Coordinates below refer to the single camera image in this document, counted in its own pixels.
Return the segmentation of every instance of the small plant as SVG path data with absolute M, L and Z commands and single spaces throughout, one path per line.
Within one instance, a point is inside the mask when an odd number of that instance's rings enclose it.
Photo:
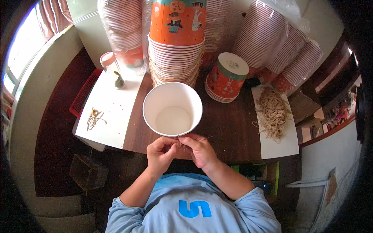
M 118 75 L 118 79 L 115 81 L 115 87 L 116 88 L 120 88 L 121 86 L 123 86 L 124 84 L 124 81 L 122 79 L 122 76 L 120 73 L 114 71 L 114 74 Z

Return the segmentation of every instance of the printed number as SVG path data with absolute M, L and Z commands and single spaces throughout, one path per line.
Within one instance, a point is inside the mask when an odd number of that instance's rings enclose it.
M 211 217 L 210 206 L 207 202 L 205 202 L 205 201 L 194 201 L 194 202 L 191 202 L 189 206 L 190 206 L 190 210 L 188 210 L 186 201 L 179 200 L 179 212 L 184 217 L 194 218 L 194 217 L 198 216 L 198 214 L 200 213 L 200 210 L 198 209 L 198 206 L 201 207 L 203 217 Z

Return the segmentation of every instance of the pink jar lid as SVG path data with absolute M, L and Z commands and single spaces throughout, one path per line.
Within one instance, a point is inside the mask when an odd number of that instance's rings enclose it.
M 104 55 L 100 57 L 100 63 L 102 66 L 109 66 L 114 61 L 115 61 L 115 55 L 113 52 L 104 53 Z

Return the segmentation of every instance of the hand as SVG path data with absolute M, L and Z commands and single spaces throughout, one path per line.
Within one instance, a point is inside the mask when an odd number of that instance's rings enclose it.
M 162 149 L 165 145 L 172 146 L 166 153 L 163 153 Z M 180 145 L 178 140 L 164 136 L 148 145 L 146 148 L 148 167 L 146 169 L 150 174 L 161 177 L 161 175 L 167 171 L 170 163 L 176 155 L 178 145 Z
M 192 148 L 191 155 L 197 167 L 205 169 L 219 161 L 207 138 L 189 133 L 180 136 L 179 141 Z

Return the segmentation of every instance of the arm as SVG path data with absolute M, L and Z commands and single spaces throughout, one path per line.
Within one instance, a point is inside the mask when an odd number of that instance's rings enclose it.
M 201 168 L 230 199 L 237 200 L 255 188 L 250 180 L 217 158 L 205 137 L 187 134 L 179 140 L 192 148 L 191 155 L 196 166 Z
M 172 145 L 163 153 L 165 145 Z M 178 141 L 173 138 L 160 137 L 146 148 L 148 167 L 135 182 L 120 195 L 120 201 L 126 206 L 144 207 L 149 199 L 156 181 L 168 169 L 176 155 Z

